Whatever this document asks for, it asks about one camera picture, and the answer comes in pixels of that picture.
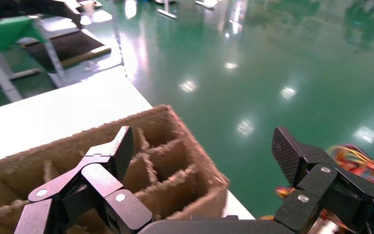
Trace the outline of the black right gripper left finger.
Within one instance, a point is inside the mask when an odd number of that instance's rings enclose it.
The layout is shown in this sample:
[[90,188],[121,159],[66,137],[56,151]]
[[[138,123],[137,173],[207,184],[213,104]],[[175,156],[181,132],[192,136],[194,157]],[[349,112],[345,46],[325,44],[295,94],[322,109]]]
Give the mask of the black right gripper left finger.
[[64,234],[90,210],[114,234],[141,231],[152,212],[123,185],[133,149],[130,126],[121,127],[111,142],[91,147],[74,168],[29,193],[15,232]]

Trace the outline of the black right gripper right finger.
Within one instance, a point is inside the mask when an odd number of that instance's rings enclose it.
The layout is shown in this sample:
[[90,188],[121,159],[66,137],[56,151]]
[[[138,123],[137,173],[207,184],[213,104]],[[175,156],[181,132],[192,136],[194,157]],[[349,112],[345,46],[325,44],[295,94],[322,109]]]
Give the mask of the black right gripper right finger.
[[327,210],[354,233],[374,234],[374,183],[344,170],[320,147],[298,142],[284,127],[274,129],[271,152],[293,188],[276,210],[276,222],[305,234]]

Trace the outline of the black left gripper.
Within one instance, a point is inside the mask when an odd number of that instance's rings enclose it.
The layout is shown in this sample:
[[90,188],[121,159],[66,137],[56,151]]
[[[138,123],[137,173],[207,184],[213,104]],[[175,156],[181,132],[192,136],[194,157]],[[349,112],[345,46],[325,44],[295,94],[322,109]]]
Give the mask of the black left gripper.
[[[70,19],[78,29],[83,29],[79,4],[75,1],[47,0],[45,14]],[[43,14],[42,5],[37,0],[0,0],[0,19],[23,15]]]

